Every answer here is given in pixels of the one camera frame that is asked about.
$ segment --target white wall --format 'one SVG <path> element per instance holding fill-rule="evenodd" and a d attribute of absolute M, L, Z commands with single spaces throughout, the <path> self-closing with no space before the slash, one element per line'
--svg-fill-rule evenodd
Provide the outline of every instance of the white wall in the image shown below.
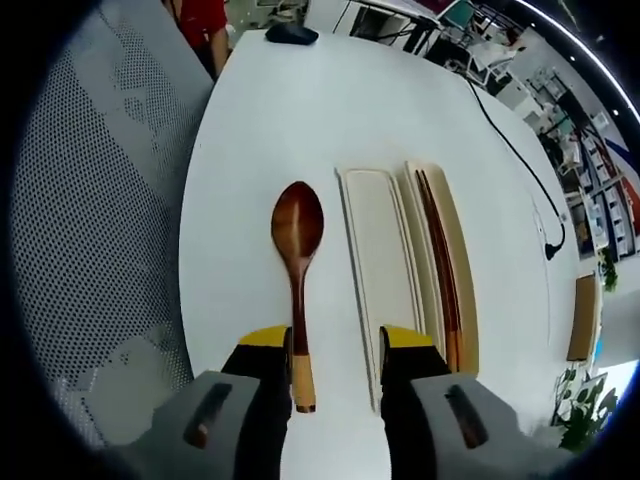
<path fill-rule="evenodd" d="M 604 305 L 602 349 L 596 366 L 610 367 L 640 358 L 640 290 Z"/>
<path fill-rule="evenodd" d="M 605 306 L 630 293 L 640 295 L 640 254 L 618 262 L 616 273 L 618 274 L 618 286 L 614 292 L 605 294 Z"/>
<path fill-rule="evenodd" d="M 509 70 L 520 80 L 531 78 L 535 71 L 546 64 L 546 49 L 548 47 L 544 38 L 532 28 L 527 28 L 520 40 L 526 45 L 526 50 L 516 55 L 509 64 Z"/>

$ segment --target chair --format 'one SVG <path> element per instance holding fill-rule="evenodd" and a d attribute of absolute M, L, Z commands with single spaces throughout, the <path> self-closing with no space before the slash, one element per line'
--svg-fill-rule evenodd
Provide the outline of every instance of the chair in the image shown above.
<path fill-rule="evenodd" d="M 157 0 L 103 0 L 52 64 L 11 192 L 16 297 L 84 440 L 127 443 L 193 375 L 178 233 L 212 89 Z"/>

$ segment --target wooden spoon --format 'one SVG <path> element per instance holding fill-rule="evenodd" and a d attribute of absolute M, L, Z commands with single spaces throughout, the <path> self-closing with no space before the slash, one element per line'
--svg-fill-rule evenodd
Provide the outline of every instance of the wooden spoon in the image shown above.
<path fill-rule="evenodd" d="M 322 206 L 313 189 L 304 182 L 289 185 L 273 209 L 271 237 L 284 260 L 291 281 L 291 383 L 296 410 L 302 413 L 316 411 L 316 393 L 304 319 L 304 279 L 322 239 L 323 230 Z"/>

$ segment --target spoon handle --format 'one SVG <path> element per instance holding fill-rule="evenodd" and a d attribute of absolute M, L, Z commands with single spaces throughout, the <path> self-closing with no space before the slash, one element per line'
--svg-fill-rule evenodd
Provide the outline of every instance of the spoon handle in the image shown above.
<path fill-rule="evenodd" d="M 293 297 L 293 345 L 292 374 L 293 400 L 296 410 L 301 413 L 316 411 L 316 391 L 313 386 L 311 372 L 311 356 L 307 343 L 307 326 L 304 315 L 304 273 L 291 277 L 291 293 Z"/>
<path fill-rule="evenodd" d="M 300 413 L 316 411 L 316 390 L 313 386 L 310 355 L 293 355 L 293 401 Z"/>

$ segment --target black cable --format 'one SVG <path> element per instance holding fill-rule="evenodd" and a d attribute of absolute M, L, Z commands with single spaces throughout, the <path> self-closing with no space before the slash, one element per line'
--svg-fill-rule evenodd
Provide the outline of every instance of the black cable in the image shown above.
<path fill-rule="evenodd" d="M 333 31 L 331 33 L 336 33 L 336 29 L 338 28 L 338 25 L 340 25 L 340 22 L 342 21 L 342 17 L 344 17 L 344 14 L 347 13 L 347 8 L 349 8 L 349 5 L 351 5 L 351 0 L 349 0 L 347 4 L 344 6 L 344 10 L 342 10 L 342 15 L 340 15 L 340 18 L 338 19 L 338 22 L 334 25 Z"/>
<path fill-rule="evenodd" d="M 562 239 L 560 240 L 560 243 L 558 243 L 557 245 L 552 245 L 552 244 L 547 242 L 544 245 L 544 253 L 545 253 L 546 257 L 547 257 L 547 260 L 551 260 L 555 256 L 555 254 L 558 253 L 558 251 L 560 251 L 560 249 L 564 245 L 564 241 L 565 241 L 566 236 L 567 236 L 567 233 L 566 233 L 565 227 L 564 227 L 564 222 L 562 221 L 562 218 L 560 218 L 560 212 L 558 212 L 556 204 L 553 203 L 553 200 L 551 199 L 551 196 L 549 195 L 549 192 L 547 192 L 547 189 L 544 188 L 544 185 L 542 184 L 542 182 L 538 178 L 538 175 L 536 175 L 536 173 L 533 171 L 533 169 L 529 166 L 529 164 L 525 161 L 525 159 L 522 158 L 522 155 L 520 155 L 520 153 L 511 144 L 511 142 L 507 139 L 507 137 L 505 137 L 505 135 L 500 131 L 500 129 L 496 126 L 496 124 L 493 123 L 493 120 L 491 120 L 491 117 L 487 113 L 487 110 L 484 108 L 482 100 L 480 100 L 480 97 L 478 96 L 478 93 L 476 92 L 476 89 L 473 86 L 473 83 L 471 83 L 471 81 L 469 79 L 467 79 L 467 78 L 465 78 L 465 80 L 469 84 L 469 87 L 471 88 L 471 91 L 473 92 L 473 96 L 476 97 L 476 100 L 478 101 L 478 105 L 480 105 L 480 109 L 482 110 L 482 113 L 484 114 L 485 118 L 491 124 L 493 129 L 496 132 L 498 132 L 498 135 L 500 135 L 500 137 L 502 137 L 502 140 L 504 140 L 506 142 L 506 144 L 509 145 L 511 150 L 513 150 L 513 153 L 516 154 L 516 157 L 518 157 L 518 159 L 522 162 L 522 164 L 525 167 L 527 167 L 527 170 L 529 170 L 529 173 L 531 174 L 531 176 L 533 176 L 533 178 L 536 179 L 536 182 L 538 182 L 538 186 L 540 187 L 540 189 L 542 190 L 544 195 L 547 197 L 547 200 L 549 201 L 549 204 L 551 205 L 551 208 L 553 209 L 553 213 L 555 213 L 556 217 L 558 218 L 558 222 L 560 223 L 560 228 L 562 229 Z"/>
<path fill-rule="evenodd" d="M 393 40 L 391 40 L 391 43 L 389 44 L 389 46 L 393 45 L 394 43 L 396 43 L 396 40 L 398 39 L 398 37 L 401 37 L 403 35 L 409 35 L 411 34 L 411 32 L 408 31 L 409 27 L 411 26 L 411 22 L 407 23 L 404 27 L 402 27 L 400 29 L 399 32 L 397 32 L 395 34 L 395 38 Z"/>
<path fill-rule="evenodd" d="M 413 30 L 410 30 L 410 31 L 405 31 L 405 32 L 390 33 L 388 35 L 383 35 L 381 37 L 362 34 L 358 38 L 364 38 L 365 40 L 370 40 L 372 42 L 379 42 L 380 40 L 386 40 L 388 38 L 393 38 L 393 41 L 395 41 L 399 37 L 406 37 L 407 35 L 411 35 L 412 33 L 413 33 Z"/>

